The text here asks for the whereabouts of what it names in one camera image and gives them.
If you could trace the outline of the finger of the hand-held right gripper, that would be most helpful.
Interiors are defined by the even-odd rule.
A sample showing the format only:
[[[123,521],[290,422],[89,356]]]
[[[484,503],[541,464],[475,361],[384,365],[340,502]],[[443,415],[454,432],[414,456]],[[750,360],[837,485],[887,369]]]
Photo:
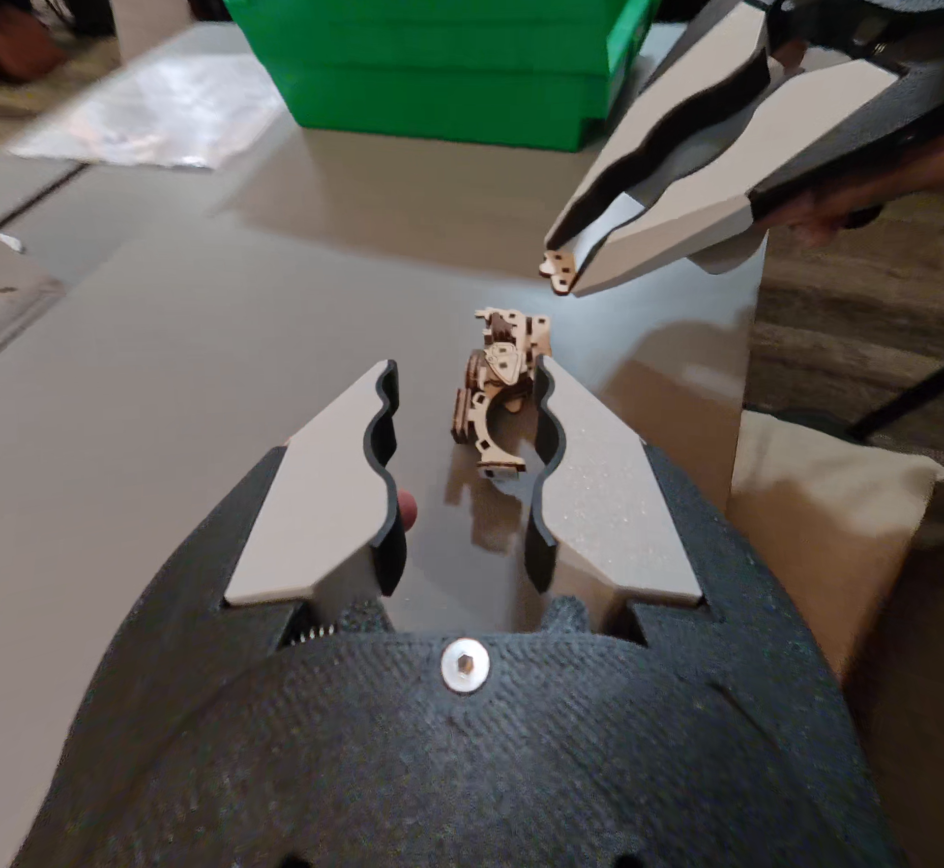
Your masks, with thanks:
[[[558,216],[547,249],[561,248],[689,137],[729,119],[767,88],[766,22],[762,9],[742,1],[650,80]]]
[[[722,154],[609,233],[570,294],[607,290],[745,233],[754,219],[751,190],[899,80],[883,67],[827,67],[792,76],[756,108]]]

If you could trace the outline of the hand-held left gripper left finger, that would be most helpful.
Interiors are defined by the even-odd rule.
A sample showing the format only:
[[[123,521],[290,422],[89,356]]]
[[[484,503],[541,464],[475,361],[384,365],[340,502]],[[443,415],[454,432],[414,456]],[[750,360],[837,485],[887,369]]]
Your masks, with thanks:
[[[397,449],[397,365],[383,360],[286,443],[225,591],[233,607],[308,602],[333,623],[390,597],[407,561],[388,464]]]

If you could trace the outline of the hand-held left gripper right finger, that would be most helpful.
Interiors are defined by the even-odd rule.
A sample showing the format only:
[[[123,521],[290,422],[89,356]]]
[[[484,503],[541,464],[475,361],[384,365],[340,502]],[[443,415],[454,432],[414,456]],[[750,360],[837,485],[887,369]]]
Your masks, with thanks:
[[[580,600],[591,629],[618,628],[631,603],[698,607],[702,587],[644,440],[549,356],[533,394],[543,468],[525,567],[537,592]]]

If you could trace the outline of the wooden puzzle model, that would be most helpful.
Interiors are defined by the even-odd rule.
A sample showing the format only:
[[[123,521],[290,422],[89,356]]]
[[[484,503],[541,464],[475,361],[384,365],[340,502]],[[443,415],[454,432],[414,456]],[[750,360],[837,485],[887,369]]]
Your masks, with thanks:
[[[466,362],[451,435],[458,445],[472,446],[478,453],[480,475],[515,479],[525,473],[526,463],[501,448],[490,434],[489,415],[497,406],[515,414],[531,398],[537,359],[552,355],[551,319],[494,307],[478,309],[475,317],[483,322],[482,347],[472,351]]]

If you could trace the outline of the small wooden puzzle piece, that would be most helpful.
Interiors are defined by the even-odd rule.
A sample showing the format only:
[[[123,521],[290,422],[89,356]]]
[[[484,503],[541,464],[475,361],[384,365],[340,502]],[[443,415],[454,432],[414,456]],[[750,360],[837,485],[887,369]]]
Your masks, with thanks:
[[[564,297],[571,293],[579,268],[574,253],[566,249],[546,249],[539,274],[549,280],[553,293]]]

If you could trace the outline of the grey desk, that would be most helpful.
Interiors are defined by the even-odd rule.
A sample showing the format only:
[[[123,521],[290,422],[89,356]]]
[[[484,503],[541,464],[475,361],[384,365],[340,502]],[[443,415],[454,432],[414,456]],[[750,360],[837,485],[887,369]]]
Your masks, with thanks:
[[[596,150],[304,130],[282,111],[218,171],[91,166],[2,231],[67,286],[2,351],[2,866],[141,592],[266,451],[397,362],[396,483],[419,503],[387,609],[404,630],[534,627],[510,497],[450,435],[474,311],[552,321],[552,354],[720,508],[764,265],[681,260],[585,298],[538,276]]]

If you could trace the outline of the person's right hand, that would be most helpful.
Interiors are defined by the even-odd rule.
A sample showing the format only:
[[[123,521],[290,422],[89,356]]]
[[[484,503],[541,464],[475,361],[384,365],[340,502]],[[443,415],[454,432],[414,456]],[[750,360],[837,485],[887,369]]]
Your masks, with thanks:
[[[787,228],[804,247],[819,248],[843,231],[854,213],[942,190],[943,137],[938,136],[894,160],[822,182],[756,221],[756,227]]]

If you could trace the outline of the beige cushion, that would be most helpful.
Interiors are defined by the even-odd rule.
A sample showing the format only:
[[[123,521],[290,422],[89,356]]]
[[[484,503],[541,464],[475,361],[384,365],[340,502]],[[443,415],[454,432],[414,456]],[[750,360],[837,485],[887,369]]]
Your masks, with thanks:
[[[727,516],[848,678],[893,590],[942,466],[745,411]]]

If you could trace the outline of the green plastic bin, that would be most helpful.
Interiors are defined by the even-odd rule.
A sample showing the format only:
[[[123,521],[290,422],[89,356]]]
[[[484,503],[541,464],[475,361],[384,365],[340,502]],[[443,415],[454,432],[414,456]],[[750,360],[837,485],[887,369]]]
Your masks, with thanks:
[[[609,116],[660,0],[221,0],[297,124],[560,151]]]

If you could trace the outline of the black metal leg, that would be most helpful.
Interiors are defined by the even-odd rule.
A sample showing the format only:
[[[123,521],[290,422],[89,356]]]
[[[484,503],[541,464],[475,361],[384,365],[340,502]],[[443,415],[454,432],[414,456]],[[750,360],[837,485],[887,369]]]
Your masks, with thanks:
[[[857,442],[864,442],[880,431],[919,411],[943,394],[943,367],[940,366],[918,383],[850,424],[845,434]]]

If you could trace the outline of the clear plastic bag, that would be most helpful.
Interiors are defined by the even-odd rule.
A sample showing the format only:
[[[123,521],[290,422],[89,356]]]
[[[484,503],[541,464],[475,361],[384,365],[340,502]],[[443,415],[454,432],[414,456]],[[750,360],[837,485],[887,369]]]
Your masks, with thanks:
[[[170,56],[92,86],[6,150],[81,164],[215,170],[285,113],[275,84],[251,55]]]

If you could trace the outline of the brown rounded object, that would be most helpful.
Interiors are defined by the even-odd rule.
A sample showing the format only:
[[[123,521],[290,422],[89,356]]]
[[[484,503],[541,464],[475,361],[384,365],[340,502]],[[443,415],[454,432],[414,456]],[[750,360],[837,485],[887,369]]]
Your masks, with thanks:
[[[34,15],[6,3],[1,5],[3,82],[40,81],[67,61],[67,53]]]

